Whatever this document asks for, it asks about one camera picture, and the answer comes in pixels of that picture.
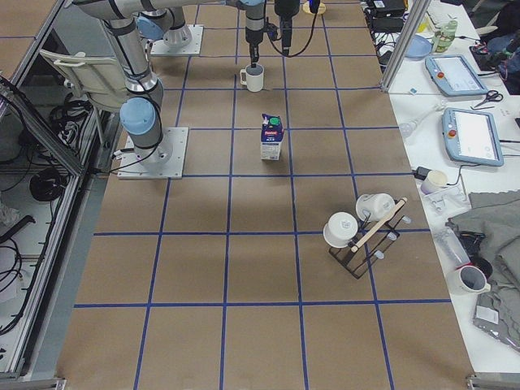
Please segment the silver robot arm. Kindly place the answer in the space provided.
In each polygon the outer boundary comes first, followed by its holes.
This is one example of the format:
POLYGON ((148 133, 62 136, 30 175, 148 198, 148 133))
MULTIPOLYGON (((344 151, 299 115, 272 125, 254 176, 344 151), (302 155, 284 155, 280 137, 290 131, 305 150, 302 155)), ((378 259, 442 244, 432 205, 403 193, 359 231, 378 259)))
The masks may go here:
MULTIPOLYGON (((251 46, 259 45, 266 34, 271 41, 278 39, 276 27, 267 24, 266 1, 223 1, 223 4, 246 10, 247 6, 260 6, 259 20, 262 31, 253 27, 246 28, 246 41, 251 46)), ((298 1, 275 1, 275 13, 279 16, 279 27, 282 38, 291 40, 293 16, 300 9, 298 1)), ((190 28, 186 25, 182 7, 154 9, 152 6, 141 11, 137 17, 137 27, 140 34, 151 41, 163 41, 166 46, 180 48, 191 43, 193 37, 190 28)))
POLYGON ((188 37, 184 6, 199 1, 74 1, 86 15, 102 23, 123 70, 128 100, 119 117, 130 136, 137 165, 158 168, 171 159, 173 144, 165 139, 160 114, 163 85, 142 48, 143 37, 158 41, 188 37))

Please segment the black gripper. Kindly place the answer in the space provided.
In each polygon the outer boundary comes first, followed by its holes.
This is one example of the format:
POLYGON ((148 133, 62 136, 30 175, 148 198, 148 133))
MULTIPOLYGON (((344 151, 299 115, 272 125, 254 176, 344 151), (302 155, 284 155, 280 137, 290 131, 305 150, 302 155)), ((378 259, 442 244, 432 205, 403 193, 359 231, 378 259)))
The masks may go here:
POLYGON ((293 34, 293 17, 300 10, 299 0, 275 0, 275 13, 279 16, 279 27, 281 31, 281 44, 290 47, 293 34))
POLYGON ((258 45, 263 39, 264 10, 262 7, 245 8, 245 40, 249 43, 250 66, 258 65, 258 45))

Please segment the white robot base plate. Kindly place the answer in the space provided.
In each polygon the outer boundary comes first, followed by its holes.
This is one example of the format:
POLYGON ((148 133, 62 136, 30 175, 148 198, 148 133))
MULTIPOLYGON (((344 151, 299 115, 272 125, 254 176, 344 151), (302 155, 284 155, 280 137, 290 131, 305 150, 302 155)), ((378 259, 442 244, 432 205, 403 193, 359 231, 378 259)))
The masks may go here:
POLYGON ((157 150, 144 162, 138 162, 146 156, 143 149, 123 154, 120 160, 123 168, 116 172, 117 176, 122 180, 181 179, 189 129, 168 127, 162 129, 162 134, 157 150))

